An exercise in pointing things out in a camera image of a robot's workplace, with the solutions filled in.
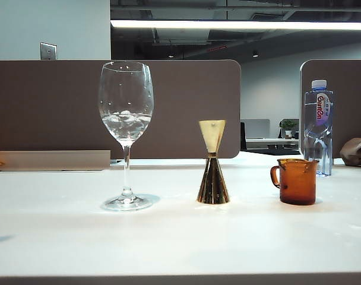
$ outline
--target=pitcher handle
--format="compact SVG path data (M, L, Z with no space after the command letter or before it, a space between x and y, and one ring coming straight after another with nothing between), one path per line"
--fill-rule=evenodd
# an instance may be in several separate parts
M271 169L270 169L270 178L271 178L271 181L273 182L274 186L279 188L280 187L280 182L278 180L278 177L277 177L277 169L279 169L280 167L279 166L273 166Z

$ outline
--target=jigger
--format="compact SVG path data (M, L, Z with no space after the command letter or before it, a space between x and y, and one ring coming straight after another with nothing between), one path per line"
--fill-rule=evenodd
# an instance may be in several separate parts
M225 120L199 121L200 130L208 151L207 163L197 199L201 203L224 204L229 202L226 184L217 160L217 152L225 125Z

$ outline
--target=office chair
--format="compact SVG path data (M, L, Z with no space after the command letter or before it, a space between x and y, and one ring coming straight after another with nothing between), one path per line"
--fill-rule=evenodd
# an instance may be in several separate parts
M280 133L278 134L278 138L282 138L282 127L281 127L282 121L279 123L280 126Z
M240 122L240 150L246 150L245 123Z

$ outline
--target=wine glass stem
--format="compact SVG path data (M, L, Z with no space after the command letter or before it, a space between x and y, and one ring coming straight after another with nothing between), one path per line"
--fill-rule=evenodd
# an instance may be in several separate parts
M124 159L122 195L129 197L133 194L130 183L129 183L129 170L130 170L129 159L130 159L130 154L131 154L131 146L125 145L122 148L123 148L123 159Z

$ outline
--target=potted plant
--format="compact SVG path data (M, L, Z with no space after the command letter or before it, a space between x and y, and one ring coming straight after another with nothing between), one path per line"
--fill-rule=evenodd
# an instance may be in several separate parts
M283 120L281 122L281 128L285 130L285 138L292 138L292 129L297 125L292 120Z

